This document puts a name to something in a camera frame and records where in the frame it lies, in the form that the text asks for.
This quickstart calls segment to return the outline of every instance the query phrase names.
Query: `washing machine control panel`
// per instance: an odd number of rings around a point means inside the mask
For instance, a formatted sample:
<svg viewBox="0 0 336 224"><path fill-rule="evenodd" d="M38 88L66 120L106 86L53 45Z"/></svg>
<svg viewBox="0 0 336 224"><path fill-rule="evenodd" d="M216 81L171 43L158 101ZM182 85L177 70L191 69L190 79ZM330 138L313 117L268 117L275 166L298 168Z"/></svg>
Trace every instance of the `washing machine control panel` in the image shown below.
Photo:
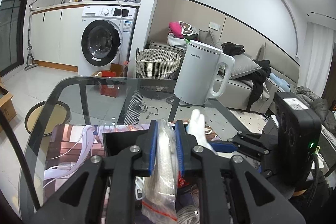
<svg viewBox="0 0 336 224"><path fill-rule="evenodd" d="M85 6L82 18L116 18L116 19L134 19L137 9L120 5L89 5Z"/></svg>

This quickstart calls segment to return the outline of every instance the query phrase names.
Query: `basket handle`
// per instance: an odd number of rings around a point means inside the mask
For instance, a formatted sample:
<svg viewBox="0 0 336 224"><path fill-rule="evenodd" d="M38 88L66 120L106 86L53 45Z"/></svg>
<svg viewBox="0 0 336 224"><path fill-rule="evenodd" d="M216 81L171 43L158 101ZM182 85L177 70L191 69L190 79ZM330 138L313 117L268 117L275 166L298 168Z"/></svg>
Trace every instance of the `basket handle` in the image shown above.
<svg viewBox="0 0 336 224"><path fill-rule="evenodd" d="M140 56L139 48L136 49L135 62L138 62L138 56Z"/></svg>
<svg viewBox="0 0 336 224"><path fill-rule="evenodd" d="M177 55L180 53L180 52L182 52L183 50L181 49L181 50L179 50L176 54L175 54L175 57L177 57Z"/></svg>

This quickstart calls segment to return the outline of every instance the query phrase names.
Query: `kitchen counter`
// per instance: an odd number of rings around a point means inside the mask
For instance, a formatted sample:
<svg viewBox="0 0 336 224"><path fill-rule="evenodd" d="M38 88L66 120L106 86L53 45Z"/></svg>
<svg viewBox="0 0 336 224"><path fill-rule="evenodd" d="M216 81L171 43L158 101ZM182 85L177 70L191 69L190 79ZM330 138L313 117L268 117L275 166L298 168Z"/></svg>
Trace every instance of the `kitchen counter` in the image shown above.
<svg viewBox="0 0 336 224"><path fill-rule="evenodd" d="M78 1L78 2L69 2L64 4L56 4L43 8L36 8L33 10L32 14L39 14L52 10L61 10L67 8L75 8L75 7L84 7L87 5L121 5L128 7L140 7L140 3L134 2L125 2L125 1L111 1L111 0L97 0L97 1Z"/></svg>

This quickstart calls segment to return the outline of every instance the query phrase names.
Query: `white countertop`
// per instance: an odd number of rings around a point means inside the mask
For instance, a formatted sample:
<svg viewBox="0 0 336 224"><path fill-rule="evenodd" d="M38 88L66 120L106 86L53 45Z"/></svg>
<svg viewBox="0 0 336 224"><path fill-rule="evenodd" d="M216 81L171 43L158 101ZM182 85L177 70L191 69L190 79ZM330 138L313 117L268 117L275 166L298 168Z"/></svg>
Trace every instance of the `white countertop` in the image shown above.
<svg viewBox="0 0 336 224"><path fill-rule="evenodd" d="M56 4L56 5L51 5L43 8L35 8L33 9L33 13L36 12L42 12L44 10L49 10L49 9L62 9L63 7L65 8L66 6L77 6L77 5L121 5L121 6L127 6L127 7L140 7L140 3L135 3L135 2L126 2L126 1L111 1L111 0L96 0L96 1L78 1L78 2L68 2L64 4Z"/></svg>

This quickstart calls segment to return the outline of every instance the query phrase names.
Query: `kettle lid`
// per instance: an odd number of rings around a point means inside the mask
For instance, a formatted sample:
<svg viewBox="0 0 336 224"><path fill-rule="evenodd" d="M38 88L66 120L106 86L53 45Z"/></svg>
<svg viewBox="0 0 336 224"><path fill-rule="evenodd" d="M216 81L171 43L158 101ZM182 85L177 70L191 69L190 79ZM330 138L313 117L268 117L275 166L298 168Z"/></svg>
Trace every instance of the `kettle lid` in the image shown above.
<svg viewBox="0 0 336 224"><path fill-rule="evenodd" d="M213 53L216 53L216 54L220 54L221 52L223 52L222 49L219 49L219 48L216 48L216 47L213 47L211 45L204 44L202 42L198 42L198 41L195 41L195 40L190 40L189 45L192 45L192 46L195 46L195 47L198 47L198 48L201 48L203 50L207 50L209 52L213 52Z"/></svg>

